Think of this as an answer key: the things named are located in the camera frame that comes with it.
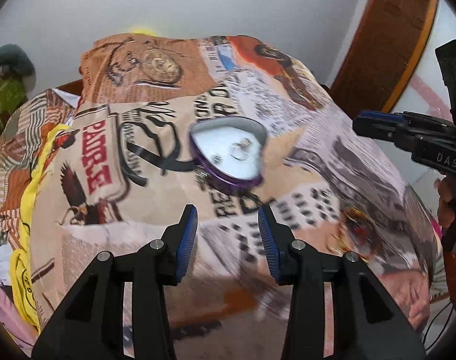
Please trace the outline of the person hand holding gripper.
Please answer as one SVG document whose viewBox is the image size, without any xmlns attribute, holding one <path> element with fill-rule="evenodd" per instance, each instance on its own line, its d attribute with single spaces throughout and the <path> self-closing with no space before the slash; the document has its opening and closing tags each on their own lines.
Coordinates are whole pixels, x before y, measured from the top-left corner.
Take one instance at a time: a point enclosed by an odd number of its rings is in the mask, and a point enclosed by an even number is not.
<svg viewBox="0 0 456 360">
<path fill-rule="evenodd" d="M 442 228 L 442 245 L 449 253 L 456 253 L 456 176 L 447 175 L 438 186 L 438 222 Z"/>
</svg>

